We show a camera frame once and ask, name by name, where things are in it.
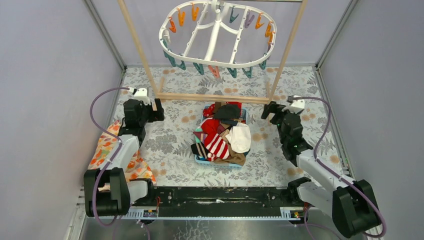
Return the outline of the tan brown sock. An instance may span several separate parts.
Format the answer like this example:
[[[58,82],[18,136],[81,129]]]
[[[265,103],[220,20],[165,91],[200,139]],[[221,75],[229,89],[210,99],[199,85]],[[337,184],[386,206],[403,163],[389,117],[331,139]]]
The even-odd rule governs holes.
[[[226,159],[216,158],[213,163],[223,165],[223,164],[236,164],[239,166],[243,166],[246,162],[246,156],[248,155],[249,151],[244,153],[237,153],[233,151],[231,144],[229,143],[226,136],[230,133],[228,129],[226,129],[224,132],[220,134],[220,136],[223,138],[223,140],[226,142],[226,145],[228,146],[229,156]]]

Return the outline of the red white striped sock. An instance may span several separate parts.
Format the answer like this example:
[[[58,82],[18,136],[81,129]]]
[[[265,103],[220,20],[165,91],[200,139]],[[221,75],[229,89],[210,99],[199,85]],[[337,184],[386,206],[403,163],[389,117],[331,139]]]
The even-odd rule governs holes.
[[[207,159],[210,162],[216,159],[225,160],[230,156],[228,144],[217,133],[214,135],[208,134],[203,144],[208,150]]]

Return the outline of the pink clothes peg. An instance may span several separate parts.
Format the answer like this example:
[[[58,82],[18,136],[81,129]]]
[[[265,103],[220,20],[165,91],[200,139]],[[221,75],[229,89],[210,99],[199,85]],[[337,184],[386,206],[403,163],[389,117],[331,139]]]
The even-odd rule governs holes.
[[[220,69],[218,66],[215,65],[208,65],[208,69],[209,71],[212,73],[212,75],[216,78],[216,79],[220,79],[221,75],[220,75]]]

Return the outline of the white oval clip hanger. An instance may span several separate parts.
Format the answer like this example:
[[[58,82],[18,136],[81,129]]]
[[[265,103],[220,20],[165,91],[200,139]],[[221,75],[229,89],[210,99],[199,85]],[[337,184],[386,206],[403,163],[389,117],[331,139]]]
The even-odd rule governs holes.
[[[275,48],[277,25],[259,8],[223,0],[189,0],[174,7],[159,28],[164,56],[174,67],[187,62],[230,70],[265,67]]]

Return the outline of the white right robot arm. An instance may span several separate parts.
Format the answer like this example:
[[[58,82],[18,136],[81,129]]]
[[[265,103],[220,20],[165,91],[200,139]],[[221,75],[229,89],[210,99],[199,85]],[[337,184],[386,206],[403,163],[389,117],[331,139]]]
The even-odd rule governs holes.
[[[293,206],[308,203],[332,218],[345,238],[366,234],[368,230],[385,226],[371,184],[355,180],[324,164],[318,158],[317,146],[311,146],[303,137],[300,115],[305,109],[305,98],[296,96],[289,105],[274,101],[264,106],[261,118],[269,114],[276,125],[281,149],[286,160],[312,176],[291,181],[287,187],[287,201]]]

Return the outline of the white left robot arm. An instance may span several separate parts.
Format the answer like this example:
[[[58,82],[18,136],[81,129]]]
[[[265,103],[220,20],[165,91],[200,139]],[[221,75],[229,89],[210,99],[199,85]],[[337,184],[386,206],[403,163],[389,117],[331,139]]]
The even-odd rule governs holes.
[[[140,100],[124,102],[123,123],[118,125],[118,133],[112,135],[116,145],[83,175],[85,212],[89,217],[123,216],[131,203],[148,206],[154,202],[151,179],[141,177],[127,181],[125,177],[128,164],[146,136],[146,124],[165,119],[161,100],[156,98],[154,102],[156,110]]]

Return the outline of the floral patterned table mat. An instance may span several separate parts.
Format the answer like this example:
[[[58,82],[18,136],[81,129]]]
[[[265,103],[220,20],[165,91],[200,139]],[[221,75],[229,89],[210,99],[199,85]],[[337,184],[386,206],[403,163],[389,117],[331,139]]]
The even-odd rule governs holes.
[[[194,67],[152,67],[152,76],[163,92],[264,97],[278,68],[255,67],[252,77],[243,71],[233,78],[227,69],[215,78],[208,70],[200,75]],[[326,108],[311,66],[286,66],[283,69],[273,100],[284,104],[288,96],[306,96],[301,114],[303,136],[312,146],[318,145],[318,157],[337,172],[343,170],[337,144],[330,132],[320,137],[327,121]],[[282,153],[277,128],[261,119],[261,104],[245,103],[247,124],[251,132],[251,150],[241,169],[200,165],[195,161],[191,145],[193,132],[200,125],[204,101],[163,100],[165,119],[149,123],[141,145],[141,157],[151,168],[159,186],[232,186],[283,187],[306,172],[287,161]]]

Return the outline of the orange floral cloth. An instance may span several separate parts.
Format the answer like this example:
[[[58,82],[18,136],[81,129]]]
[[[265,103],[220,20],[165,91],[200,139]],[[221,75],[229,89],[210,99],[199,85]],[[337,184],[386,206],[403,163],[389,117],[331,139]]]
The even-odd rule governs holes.
[[[117,139],[103,132],[98,139],[95,153],[87,169],[94,170],[102,168],[103,165],[106,164],[107,158],[112,156],[113,148],[117,146]],[[127,182],[136,179],[151,179],[153,185],[157,185],[154,173],[147,162],[142,158],[140,150],[132,155],[130,160],[127,161],[127,166],[124,167],[123,170]]]

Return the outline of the black sock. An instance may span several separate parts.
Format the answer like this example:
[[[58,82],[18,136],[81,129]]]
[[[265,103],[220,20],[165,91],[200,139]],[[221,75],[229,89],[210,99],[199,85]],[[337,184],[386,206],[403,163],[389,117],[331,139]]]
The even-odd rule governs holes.
[[[241,108],[238,105],[222,105],[213,115],[214,119],[238,119],[241,116]]]

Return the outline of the purple striped sock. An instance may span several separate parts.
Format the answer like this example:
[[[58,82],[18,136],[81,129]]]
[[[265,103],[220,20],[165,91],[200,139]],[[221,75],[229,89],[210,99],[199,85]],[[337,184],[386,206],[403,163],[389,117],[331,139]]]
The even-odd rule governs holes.
[[[206,138],[208,137],[208,134],[203,131],[194,131],[193,134],[202,144],[206,142]]]

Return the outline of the teal clothes peg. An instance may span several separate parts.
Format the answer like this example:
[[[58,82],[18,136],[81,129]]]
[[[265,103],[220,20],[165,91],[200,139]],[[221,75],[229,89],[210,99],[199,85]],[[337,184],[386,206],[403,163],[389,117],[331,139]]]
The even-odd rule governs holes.
[[[205,74],[204,66],[202,63],[193,62],[192,64],[201,76]]]

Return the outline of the wooden drying rack frame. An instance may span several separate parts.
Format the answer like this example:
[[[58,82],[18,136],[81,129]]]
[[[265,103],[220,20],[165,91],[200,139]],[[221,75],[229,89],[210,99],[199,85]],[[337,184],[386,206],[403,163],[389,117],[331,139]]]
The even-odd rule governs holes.
[[[163,92],[162,87],[157,86],[155,83],[155,80],[153,78],[153,75],[151,73],[151,70],[148,64],[147,57],[145,56],[138,33],[136,32],[134,23],[131,19],[128,7],[126,6],[126,3],[124,0],[118,0],[118,5],[120,7],[121,13],[128,27],[128,30],[131,34],[131,37],[133,39],[136,50],[139,54],[142,66],[145,70],[145,73],[147,74],[152,90],[157,98],[164,99],[164,100],[215,101],[215,102],[223,102],[225,100],[229,100],[231,102],[234,101],[234,102],[251,103],[251,104],[267,104],[274,97],[286,60],[288,58],[290,49],[294,42],[298,27],[300,25],[300,21],[302,19],[303,13],[305,11],[305,8],[308,2],[306,0],[300,0],[298,1],[298,3],[300,4],[300,7],[297,11],[287,43],[285,45],[284,52],[283,52],[275,79],[273,81],[273,84],[267,85],[266,97],[254,97],[254,96],[232,96],[232,95]],[[203,9],[201,11],[201,15],[198,21],[196,22],[196,26],[191,33],[191,37],[186,44],[186,48],[182,54],[173,53],[168,48],[169,34],[168,34],[167,26],[168,24],[171,23],[172,16],[175,12],[179,12],[182,8],[186,6],[194,6],[197,4],[202,5]],[[240,23],[240,26],[237,29],[231,28],[223,22],[224,17],[227,15],[229,9],[231,8],[237,8],[237,9],[243,10],[242,22]],[[247,63],[236,63],[235,57],[238,52],[238,46],[241,40],[241,34],[243,30],[245,29],[244,23],[247,20],[248,14],[253,12],[257,13],[259,18],[264,17],[269,20],[269,24],[272,28],[272,31],[267,32],[267,38],[269,39],[267,43],[268,51],[261,58],[257,60],[249,61]],[[203,29],[208,29],[208,28],[211,28],[212,30],[211,30],[211,35],[210,35],[209,44],[206,50],[205,57],[204,58],[189,57],[188,53],[193,45],[193,41],[195,40],[198,31]],[[231,56],[228,62],[215,61],[212,59],[215,52],[215,48],[216,48],[218,34],[221,29],[236,36],[234,40]],[[220,67],[228,68],[230,70],[235,70],[235,69],[245,70],[246,68],[251,68],[255,65],[263,64],[268,59],[269,55],[272,53],[276,45],[276,39],[275,39],[276,34],[277,34],[277,26],[273,18],[268,13],[262,12],[256,7],[242,5],[242,4],[235,4],[235,3],[225,3],[222,0],[192,0],[192,1],[184,2],[180,5],[177,5],[175,8],[173,8],[170,11],[170,13],[167,15],[165,21],[163,22],[163,24],[161,25],[159,29],[158,40],[159,40],[160,46],[162,47],[162,50],[164,51],[164,53],[166,54],[169,60],[178,59],[178,60],[181,60],[182,63],[192,62],[192,63],[198,63],[198,64],[207,65],[207,66],[211,65],[211,66],[218,66],[219,68]]]

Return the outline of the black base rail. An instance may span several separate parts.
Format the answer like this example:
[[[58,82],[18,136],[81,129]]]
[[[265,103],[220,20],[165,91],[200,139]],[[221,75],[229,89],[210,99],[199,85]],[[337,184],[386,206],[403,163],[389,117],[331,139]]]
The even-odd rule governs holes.
[[[160,218],[280,218],[282,210],[300,212],[304,203],[285,187],[158,186],[135,201]]]

